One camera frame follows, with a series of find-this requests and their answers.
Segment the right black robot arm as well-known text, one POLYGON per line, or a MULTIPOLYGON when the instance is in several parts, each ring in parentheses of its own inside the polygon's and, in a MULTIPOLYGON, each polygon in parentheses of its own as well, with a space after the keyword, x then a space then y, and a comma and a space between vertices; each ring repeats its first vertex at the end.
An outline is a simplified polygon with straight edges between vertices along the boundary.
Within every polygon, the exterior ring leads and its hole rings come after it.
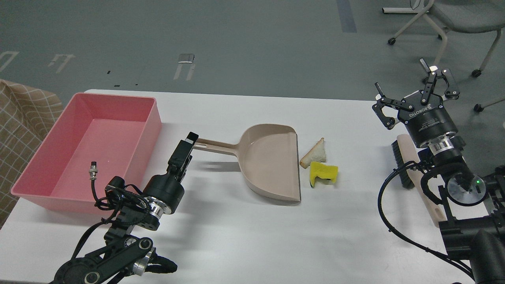
POLYGON ((373 111, 387 129, 403 125, 406 134, 392 143, 397 167, 381 185, 378 211, 381 220, 403 241, 434 255, 466 273, 476 284, 503 284, 504 166, 479 176, 467 165, 464 140, 444 102, 458 99, 460 91, 447 68, 420 63, 427 72, 424 88, 401 99, 386 97, 379 83, 373 111), (431 221, 440 231, 444 252, 413 241, 387 219, 383 195, 393 178, 414 188, 431 221))

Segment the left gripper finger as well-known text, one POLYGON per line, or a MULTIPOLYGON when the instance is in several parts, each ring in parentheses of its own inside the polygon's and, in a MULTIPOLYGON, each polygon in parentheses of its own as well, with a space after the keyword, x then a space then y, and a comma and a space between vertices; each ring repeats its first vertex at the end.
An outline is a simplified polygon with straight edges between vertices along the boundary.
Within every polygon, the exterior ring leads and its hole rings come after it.
POLYGON ((180 140, 168 161, 168 173, 179 174, 179 169, 188 155, 191 155, 199 135, 189 132, 184 140, 180 140))
POLYGON ((187 167, 188 167, 189 163, 191 162, 192 158, 193 157, 191 155, 188 155, 186 157, 186 159, 184 160, 182 166, 180 167, 180 169, 179 169, 179 182, 182 182, 182 180, 184 179, 184 177, 186 175, 187 167))

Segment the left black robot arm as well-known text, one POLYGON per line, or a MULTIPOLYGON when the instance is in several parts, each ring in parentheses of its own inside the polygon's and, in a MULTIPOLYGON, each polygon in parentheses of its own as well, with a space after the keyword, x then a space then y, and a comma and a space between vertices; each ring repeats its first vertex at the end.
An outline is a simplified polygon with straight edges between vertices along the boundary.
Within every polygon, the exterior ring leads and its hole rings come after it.
POLYGON ((86 230, 70 260, 55 273, 52 283, 117 284, 132 275, 175 273, 178 266, 157 254, 153 240, 136 237, 132 235, 132 230, 138 226, 155 231, 163 215, 175 212, 184 196, 182 180, 197 139, 198 135, 191 132, 181 140, 169 159, 166 172, 153 176, 142 191, 132 185, 134 192, 130 192, 125 180, 115 176, 106 185, 105 196, 98 198, 95 188, 97 165, 93 161, 90 181, 94 205, 111 214, 86 230), (103 237, 105 245, 79 257, 88 238, 101 225, 109 225, 103 237))

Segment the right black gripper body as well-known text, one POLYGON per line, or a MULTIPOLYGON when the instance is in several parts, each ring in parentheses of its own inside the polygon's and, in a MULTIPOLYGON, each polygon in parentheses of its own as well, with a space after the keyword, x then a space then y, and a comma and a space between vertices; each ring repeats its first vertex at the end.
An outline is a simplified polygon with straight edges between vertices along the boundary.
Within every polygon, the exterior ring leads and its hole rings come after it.
POLYGON ((405 127, 417 148, 427 148, 429 141, 440 136, 453 137, 458 128, 443 105, 440 95, 431 94, 427 104, 422 104, 422 90, 418 90, 402 99, 402 103, 411 105, 398 111, 397 118, 405 127))

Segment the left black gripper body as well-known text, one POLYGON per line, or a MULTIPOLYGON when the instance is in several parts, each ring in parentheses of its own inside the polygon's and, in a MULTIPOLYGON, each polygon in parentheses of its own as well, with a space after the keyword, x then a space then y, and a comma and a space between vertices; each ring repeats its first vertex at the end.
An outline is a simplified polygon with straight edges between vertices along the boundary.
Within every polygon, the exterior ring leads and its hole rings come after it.
POLYGON ((150 206, 151 215, 175 213, 183 195, 184 188, 181 183, 169 173, 151 177, 143 191, 143 198, 150 206))

